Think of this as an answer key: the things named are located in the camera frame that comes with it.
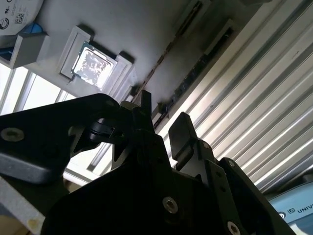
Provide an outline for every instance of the hole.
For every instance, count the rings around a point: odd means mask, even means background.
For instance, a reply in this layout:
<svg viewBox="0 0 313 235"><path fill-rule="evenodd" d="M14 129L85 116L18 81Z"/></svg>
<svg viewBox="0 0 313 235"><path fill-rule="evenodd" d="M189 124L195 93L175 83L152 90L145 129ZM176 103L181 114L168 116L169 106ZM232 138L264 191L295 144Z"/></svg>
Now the hole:
<svg viewBox="0 0 313 235"><path fill-rule="evenodd" d="M200 182L202 182L202 177L201 177L200 174L196 175L195 178L196 178L197 180L199 180Z"/></svg>
<svg viewBox="0 0 313 235"><path fill-rule="evenodd" d="M167 204L167 206L168 206L169 208L171 208L171 209L174 209L174 208L175 208L174 203L171 202L171 201L167 201L166 204Z"/></svg>
<svg viewBox="0 0 313 235"><path fill-rule="evenodd" d="M234 225L230 225L230 229L234 232L237 233L238 229Z"/></svg>
<svg viewBox="0 0 313 235"><path fill-rule="evenodd" d="M10 137L17 137L19 135L16 131L8 131L6 134Z"/></svg>
<svg viewBox="0 0 313 235"><path fill-rule="evenodd" d="M222 177L223 175L221 173L219 173L218 171L216 172L218 177Z"/></svg>

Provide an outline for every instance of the sticker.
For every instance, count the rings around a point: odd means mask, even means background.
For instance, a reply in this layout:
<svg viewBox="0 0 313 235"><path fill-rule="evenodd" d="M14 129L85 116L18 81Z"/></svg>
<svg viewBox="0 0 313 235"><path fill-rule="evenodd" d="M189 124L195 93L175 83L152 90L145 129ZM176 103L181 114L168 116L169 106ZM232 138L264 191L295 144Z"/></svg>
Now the sticker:
<svg viewBox="0 0 313 235"><path fill-rule="evenodd" d="M0 0L0 37L16 35L32 23L44 0Z"/></svg>
<svg viewBox="0 0 313 235"><path fill-rule="evenodd" d="M0 20L0 29L6 29L9 27L10 21L8 18L2 18Z"/></svg>

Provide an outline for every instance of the gray surface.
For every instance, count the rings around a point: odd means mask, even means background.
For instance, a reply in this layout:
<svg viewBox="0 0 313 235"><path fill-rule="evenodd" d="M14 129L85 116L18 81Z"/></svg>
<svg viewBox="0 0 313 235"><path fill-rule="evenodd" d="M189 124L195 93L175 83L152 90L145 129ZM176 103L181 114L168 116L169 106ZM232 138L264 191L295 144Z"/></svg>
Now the gray surface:
<svg viewBox="0 0 313 235"><path fill-rule="evenodd" d="M36 62L47 37L45 33L19 34L10 60L10 68L16 69Z"/></svg>

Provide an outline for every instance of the black plastic part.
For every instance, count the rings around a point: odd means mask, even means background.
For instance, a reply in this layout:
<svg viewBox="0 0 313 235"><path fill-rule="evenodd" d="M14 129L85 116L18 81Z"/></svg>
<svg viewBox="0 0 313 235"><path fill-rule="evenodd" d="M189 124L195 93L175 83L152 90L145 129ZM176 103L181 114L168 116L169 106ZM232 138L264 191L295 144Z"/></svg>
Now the black plastic part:
<svg viewBox="0 0 313 235"><path fill-rule="evenodd" d="M186 113L181 113L168 132L173 159L178 161L177 170L190 160L194 154L193 145L198 140L191 119Z"/></svg>
<svg viewBox="0 0 313 235"><path fill-rule="evenodd" d="M119 108L111 97L95 94L1 116L0 132L18 128L24 139L0 138L0 173L34 184L57 180L71 157L97 145L90 140L79 142L84 128L100 118L117 119Z"/></svg>

